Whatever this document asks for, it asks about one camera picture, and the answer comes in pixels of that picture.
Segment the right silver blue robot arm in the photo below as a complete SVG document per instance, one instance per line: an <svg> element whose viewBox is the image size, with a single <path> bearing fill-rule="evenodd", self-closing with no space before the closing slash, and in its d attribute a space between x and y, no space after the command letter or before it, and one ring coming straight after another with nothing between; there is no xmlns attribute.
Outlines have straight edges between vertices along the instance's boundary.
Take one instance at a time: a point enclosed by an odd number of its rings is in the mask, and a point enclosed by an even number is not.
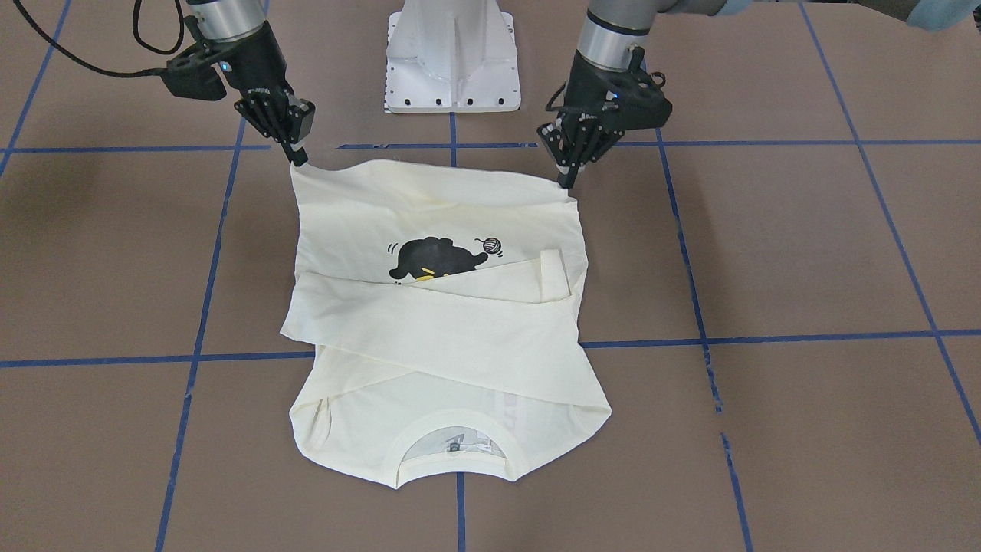
<svg viewBox="0 0 981 552"><path fill-rule="evenodd" d="M185 25L194 47L189 60L210 94L225 85L241 97L239 115L260 135L281 145L294 166L307 163L303 147L315 105L287 82L287 63L260 1L189 1Z"/></svg>

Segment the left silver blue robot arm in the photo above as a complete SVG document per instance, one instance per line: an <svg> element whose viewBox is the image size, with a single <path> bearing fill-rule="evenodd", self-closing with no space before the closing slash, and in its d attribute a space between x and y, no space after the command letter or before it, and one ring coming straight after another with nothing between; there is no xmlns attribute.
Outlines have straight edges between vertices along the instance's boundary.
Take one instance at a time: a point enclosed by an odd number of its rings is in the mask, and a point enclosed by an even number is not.
<svg viewBox="0 0 981 552"><path fill-rule="evenodd" d="M592 1L565 88L579 116L647 78L651 109L611 107L645 143L614 147L576 199L607 184L641 196L739 204L831 192L871 199L887 179L979 185L975 1Z"/></svg>

